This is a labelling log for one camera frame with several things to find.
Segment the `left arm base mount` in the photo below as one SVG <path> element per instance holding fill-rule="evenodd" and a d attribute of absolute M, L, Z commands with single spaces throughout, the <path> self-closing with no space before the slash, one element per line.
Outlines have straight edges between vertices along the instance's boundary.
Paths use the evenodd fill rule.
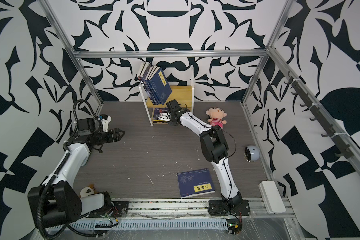
<path fill-rule="evenodd" d="M 129 201 L 113 201 L 112 207 L 107 212 L 91 213 L 92 218 L 119 218 L 128 213 Z"/>

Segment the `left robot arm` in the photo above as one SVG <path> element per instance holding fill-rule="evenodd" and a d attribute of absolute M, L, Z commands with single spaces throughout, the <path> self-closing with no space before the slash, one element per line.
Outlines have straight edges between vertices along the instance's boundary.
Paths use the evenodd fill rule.
<path fill-rule="evenodd" d="M 72 223 L 90 214 L 105 215 L 114 208 L 108 192 L 93 193 L 80 197 L 73 189 L 79 169 L 84 166 L 92 150 L 102 153 L 103 145 L 118 142 L 125 131 L 109 129 L 111 117 L 96 115 L 89 108 L 92 117 L 78 119 L 77 107 L 87 104 L 77 100 L 73 105 L 74 130 L 64 142 L 64 156 L 54 171 L 43 183 L 28 193 L 35 227 L 45 240 L 56 239 L 65 229 L 86 238 L 99 238 L 99 234 L 87 234 L 72 227 Z"/>

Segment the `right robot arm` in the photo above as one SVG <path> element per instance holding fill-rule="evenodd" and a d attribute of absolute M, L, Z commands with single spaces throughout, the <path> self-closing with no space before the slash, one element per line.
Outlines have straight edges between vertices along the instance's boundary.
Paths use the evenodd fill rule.
<path fill-rule="evenodd" d="M 224 210 L 234 211 L 242 204 L 243 198 L 237 188 L 229 165 L 229 146 L 224 130 L 212 126 L 197 118 L 188 108 L 183 108 L 172 100 L 167 102 L 170 112 L 170 125 L 182 125 L 190 129 L 200 138 L 201 150 L 205 159 L 210 162 L 219 180 L 221 196 L 225 204 Z"/>

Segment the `navy book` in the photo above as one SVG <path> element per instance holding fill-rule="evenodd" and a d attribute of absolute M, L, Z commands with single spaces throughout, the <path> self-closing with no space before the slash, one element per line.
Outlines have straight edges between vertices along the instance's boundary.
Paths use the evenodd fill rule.
<path fill-rule="evenodd" d="M 150 92 L 151 92 L 151 95 L 153 97 L 153 103 L 154 105 L 158 105 L 160 103 L 159 101 L 159 97 L 156 93 L 156 90 L 155 90 L 155 87 L 154 87 L 154 83 L 152 81 L 152 74 L 153 74 L 153 71 L 154 71 L 155 67 L 153 65 L 150 65 L 150 68 L 148 70 L 148 73 L 146 75 L 146 82 L 147 82 L 147 85 L 150 89 Z"/>
<path fill-rule="evenodd" d="M 215 192 L 208 168 L 177 173 L 180 197 L 190 198 Z"/>
<path fill-rule="evenodd" d="M 151 87 L 151 84 L 149 83 L 149 78 L 148 78 L 151 67 L 152 64 L 150 62 L 145 62 L 141 77 L 142 77 L 142 82 L 144 83 L 144 86 L 146 88 L 147 95 L 150 97 L 153 105 L 156 105 L 157 101 L 155 99 L 154 91 Z"/>
<path fill-rule="evenodd" d="M 172 89 L 162 68 L 160 66 L 154 67 L 155 69 L 152 74 L 152 81 L 154 83 L 156 93 L 159 97 L 159 105 L 165 105 L 166 101 L 172 93 Z"/>

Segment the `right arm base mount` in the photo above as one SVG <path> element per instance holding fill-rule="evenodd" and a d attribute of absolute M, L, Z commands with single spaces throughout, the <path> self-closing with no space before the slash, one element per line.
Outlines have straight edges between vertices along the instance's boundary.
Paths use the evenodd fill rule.
<path fill-rule="evenodd" d="M 208 213 L 212 217 L 220 217 L 220 216 L 249 216 L 251 209 L 249 206 L 249 202 L 247 200 L 242 200 L 242 202 L 236 207 L 230 207 L 223 200 L 209 200 L 208 201 Z"/>

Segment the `purple book orange calligraphy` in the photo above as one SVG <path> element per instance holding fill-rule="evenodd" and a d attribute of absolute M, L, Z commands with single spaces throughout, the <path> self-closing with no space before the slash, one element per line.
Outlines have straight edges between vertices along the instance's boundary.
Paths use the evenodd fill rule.
<path fill-rule="evenodd" d="M 140 82 L 141 82 L 141 84 L 142 84 L 142 86 L 143 86 L 144 90 L 146 91 L 147 96 L 148 96 L 149 98 L 151 98 L 151 92 L 150 92 L 150 89 L 149 89 L 149 87 L 148 87 L 148 85 L 147 85 L 147 82 L 146 82 L 146 75 L 147 75 L 147 73 L 148 73 L 148 70 L 149 70 L 149 68 L 150 68 L 150 65 L 151 65 L 151 63 L 150 63 L 150 62 L 147 62 L 146 66 L 145 66 L 145 71 L 144 71 L 144 73 L 142 74 L 141 80 L 140 80 Z"/>

